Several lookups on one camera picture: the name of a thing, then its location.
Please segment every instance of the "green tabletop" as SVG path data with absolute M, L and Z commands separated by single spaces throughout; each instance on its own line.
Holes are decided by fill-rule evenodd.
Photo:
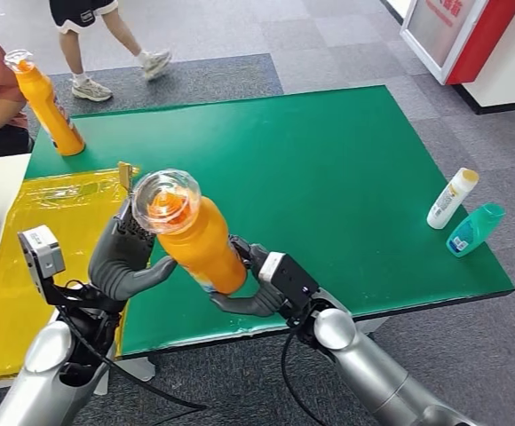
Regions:
M 187 170 L 232 233 L 291 254 L 353 314 L 506 294 L 487 245 L 456 258 L 426 222 L 445 185 L 384 86 L 76 117 L 87 148 L 57 155 L 42 131 L 27 178 L 116 167 Z M 480 184 L 476 189 L 480 191 Z M 153 260 L 162 256 L 157 246 Z M 248 279 L 239 293 L 255 289 Z M 134 297 L 123 355 L 282 327 L 220 312 L 186 272 Z

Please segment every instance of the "yellow sheet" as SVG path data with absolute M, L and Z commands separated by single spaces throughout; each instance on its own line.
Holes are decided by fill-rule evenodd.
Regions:
M 28 346 L 52 313 L 31 281 L 17 233 L 48 225 L 60 242 L 66 264 L 55 282 L 87 282 L 96 241 L 125 196 L 116 170 L 23 182 L 0 245 L 0 378 L 18 373 Z

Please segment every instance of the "white lotion bottle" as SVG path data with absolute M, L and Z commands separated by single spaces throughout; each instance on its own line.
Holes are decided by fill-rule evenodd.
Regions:
M 469 195 L 479 181 L 479 174 L 474 170 L 462 167 L 431 206 L 427 214 L 427 223 L 434 229 L 443 229 L 455 210 Z

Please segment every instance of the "orange juice bottle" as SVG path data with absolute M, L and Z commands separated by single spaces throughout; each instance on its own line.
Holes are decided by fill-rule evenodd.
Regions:
M 75 155 L 84 149 L 84 139 L 58 104 L 51 79 L 34 65 L 31 53 L 10 51 L 5 55 L 5 63 L 15 73 L 23 95 L 59 154 Z
M 186 171 L 144 176 L 134 188 L 133 214 L 205 291 L 229 295 L 245 281 L 224 218 Z

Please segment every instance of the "teal plastic bottle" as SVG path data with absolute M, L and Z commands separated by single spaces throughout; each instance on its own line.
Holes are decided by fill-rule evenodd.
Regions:
M 486 240 L 505 214 L 498 204 L 483 204 L 455 228 L 447 239 L 447 248 L 457 257 L 469 254 Z

